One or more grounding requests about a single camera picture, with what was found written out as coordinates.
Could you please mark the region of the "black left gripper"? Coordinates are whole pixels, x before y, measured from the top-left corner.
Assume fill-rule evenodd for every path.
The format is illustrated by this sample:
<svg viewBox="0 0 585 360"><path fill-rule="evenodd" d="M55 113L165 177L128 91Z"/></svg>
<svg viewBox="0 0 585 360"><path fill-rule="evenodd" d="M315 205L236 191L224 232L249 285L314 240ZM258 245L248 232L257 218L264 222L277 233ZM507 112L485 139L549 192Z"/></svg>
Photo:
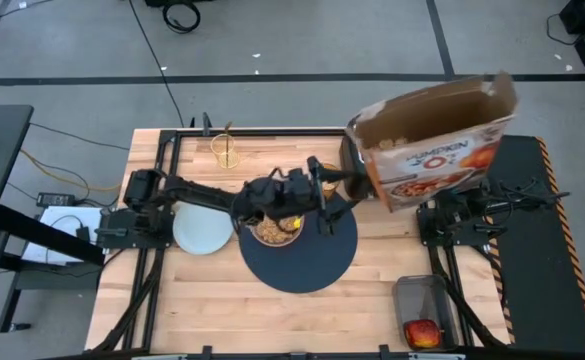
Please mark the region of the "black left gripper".
<svg viewBox="0 0 585 360"><path fill-rule="evenodd" d="M245 182L231 203L231 219L234 225L256 225L264 217L281 220L316 212L325 233L333 235L336 224L358 205L357 200L334 197L325 213L325 197L322 182L334 183L348 178L359 178L355 171L322 168L315 156L307 159L309 173L294 168L284 175L275 168L267 177Z"/></svg>

